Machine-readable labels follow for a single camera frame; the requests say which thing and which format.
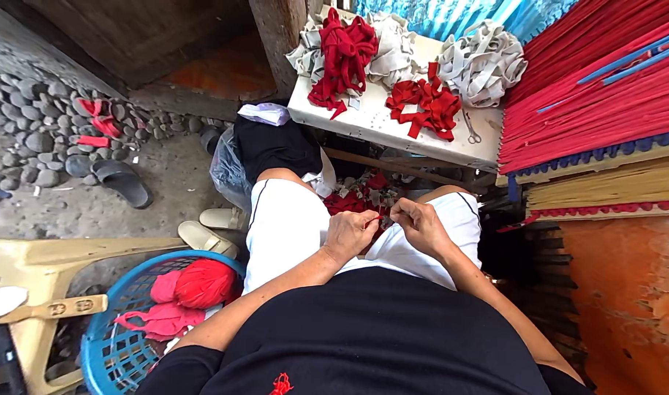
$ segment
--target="slipper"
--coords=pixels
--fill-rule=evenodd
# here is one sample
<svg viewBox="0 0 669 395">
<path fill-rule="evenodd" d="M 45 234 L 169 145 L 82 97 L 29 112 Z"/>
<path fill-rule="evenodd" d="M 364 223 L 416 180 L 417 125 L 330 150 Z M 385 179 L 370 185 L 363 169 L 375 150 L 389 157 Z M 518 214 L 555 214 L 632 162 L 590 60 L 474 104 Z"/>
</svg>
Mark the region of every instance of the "slipper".
<svg viewBox="0 0 669 395">
<path fill-rule="evenodd" d="M 205 125 L 200 130 L 200 146 L 210 155 L 215 154 L 217 140 L 220 139 L 220 130 L 213 125 Z"/>
<path fill-rule="evenodd" d="M 231 209 L 208 209 L 200 213 L 200 223 L 214 229 L 244 229 L 247 223 L 247 214 L 232 207 Z"/>
<path fill-rule="evenodd" d="M 222 238 L 198 221 L 184 221 L 179 225 L 179 237 L 193 249 L 203 249 L 235 258 L 239 249 L 230 240 Z"/>
<path fill-rule="evenodd" d="M 144 209 L 154 202 L 152 191 L 127 163 L 114 159 L 99 160 L 91 166 L 91 172 L 101 184 L 118 191 L 136 209 Z"/>
</svg>

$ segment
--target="wooden post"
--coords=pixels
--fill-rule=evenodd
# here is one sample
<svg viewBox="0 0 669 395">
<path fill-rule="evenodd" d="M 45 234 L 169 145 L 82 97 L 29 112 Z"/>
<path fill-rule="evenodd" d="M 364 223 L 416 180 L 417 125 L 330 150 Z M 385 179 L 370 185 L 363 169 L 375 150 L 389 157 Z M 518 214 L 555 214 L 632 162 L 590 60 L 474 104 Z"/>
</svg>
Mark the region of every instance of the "wooden post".
<svg viewBox="0 0 669 395">
<path fill-rule="evenodd" d="M 249 0 L 249 5 L 276 82 L 276 95 L 290 97 L 298 76 L 284 55 L 298 46 L 307 21 L 306 0 Z"/>
</svg>

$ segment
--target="black cloth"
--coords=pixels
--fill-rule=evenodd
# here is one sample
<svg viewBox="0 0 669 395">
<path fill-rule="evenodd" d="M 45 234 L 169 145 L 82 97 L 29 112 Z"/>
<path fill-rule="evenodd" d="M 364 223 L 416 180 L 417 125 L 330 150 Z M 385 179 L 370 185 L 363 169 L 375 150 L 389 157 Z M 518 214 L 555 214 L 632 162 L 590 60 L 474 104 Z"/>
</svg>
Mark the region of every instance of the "black cloth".
<svg viewBox="0 0 669 395">
<path fill-rule="evenodd" d="M 252 185 L 264 170 L 275 167 L 286 167 L 298 177 L 322 171 L 320 145 L 312 133 L 293 120 L 275 127 L 238 116 L 234 134 L 247 180 Z"/>
<path fill-rule="evenodd" d="M 256 310 L 225 352 L 167 354 L 137 395 L 268 395 L 281 374 L 297 394 L 592 394 L 537 367 L 486 302 L 385 268 L 283 292 Z"/>
</svg>

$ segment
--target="black shirt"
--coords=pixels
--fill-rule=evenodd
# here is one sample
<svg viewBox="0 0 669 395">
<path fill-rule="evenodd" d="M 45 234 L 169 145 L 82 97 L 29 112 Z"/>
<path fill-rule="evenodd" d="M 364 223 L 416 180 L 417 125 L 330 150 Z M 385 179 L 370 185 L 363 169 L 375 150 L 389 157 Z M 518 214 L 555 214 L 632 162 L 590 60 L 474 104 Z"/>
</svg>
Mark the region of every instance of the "black shirt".
<svg viewBox="0 0 669 395">
<path fill-rule="evenodd" d="M 269 395 L 281 373 L 288 395 L 592 394 L 538 366 L 486 302 L 385 268 L 277 295 L 225 352 L 170 352 L 137 394 Z"/>
</svg>

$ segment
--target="black slipper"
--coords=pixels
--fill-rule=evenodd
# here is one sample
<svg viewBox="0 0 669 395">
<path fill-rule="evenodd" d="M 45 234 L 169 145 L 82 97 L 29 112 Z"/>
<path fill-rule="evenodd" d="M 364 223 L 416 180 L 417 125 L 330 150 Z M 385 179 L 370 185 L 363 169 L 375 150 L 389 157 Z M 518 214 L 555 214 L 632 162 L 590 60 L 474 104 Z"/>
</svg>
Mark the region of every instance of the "black slipper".
<svg viewBox="0 0 669 395">
<path fill-rule="evenodd" d="M 101 184 L 120 193 L 129 205 L 144 209 L 154 202 L 152 191 L 127 163 L 114 159 L 99 160 L 91 166 Z"/>
</svg>

